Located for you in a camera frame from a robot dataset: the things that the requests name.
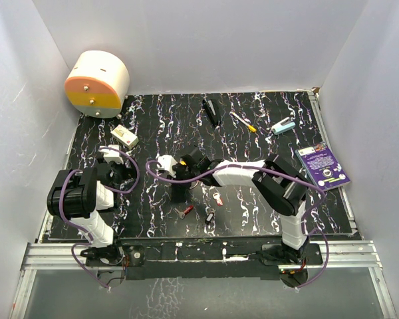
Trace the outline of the metal keyring with keys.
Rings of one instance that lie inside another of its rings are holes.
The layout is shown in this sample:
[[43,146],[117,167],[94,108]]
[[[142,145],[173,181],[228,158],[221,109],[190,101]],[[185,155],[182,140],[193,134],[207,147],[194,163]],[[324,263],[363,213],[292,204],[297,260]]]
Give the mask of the metal keyring with keys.
[[[187,167],[186,162],[182,159],[179,161],[179,164]],[[198,186],[198,184],[199,184],[199,181],[192,182],[191,185],[189,186],[189,190],[196,188]]]

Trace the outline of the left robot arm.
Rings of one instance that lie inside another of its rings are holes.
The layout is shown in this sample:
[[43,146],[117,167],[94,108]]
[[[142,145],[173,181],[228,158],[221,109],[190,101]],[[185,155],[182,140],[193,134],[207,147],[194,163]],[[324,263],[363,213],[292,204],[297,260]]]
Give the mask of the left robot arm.
[[116,190],[129,179],[137,178],[133,163],[122,158],[99,158],[93,167],[74,174],[60,170],[47,195],[48,212],[79,230],[110,265],[124,257],[122,246],[114,242],[114,230],[100,215],[116,209]]

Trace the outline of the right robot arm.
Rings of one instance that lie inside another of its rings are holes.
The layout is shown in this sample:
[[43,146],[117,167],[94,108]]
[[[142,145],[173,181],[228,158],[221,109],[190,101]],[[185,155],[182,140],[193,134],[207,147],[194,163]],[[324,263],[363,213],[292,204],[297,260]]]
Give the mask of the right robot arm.
[[234,162],[224,159],[210,160],[197,148],[182,156],[181,162],[170,164],[169,176],[176,180],[187,180],[207,171],[215,172],[200,179],[205,185],[224,187],[246,186],[256,189],[271,208],[279,214],[282,226],[284,258],[293,264],[307,255],[307,236],[304,234],[307,187],[291,181],[306,179],[282,157],[269,156],[253,162]]

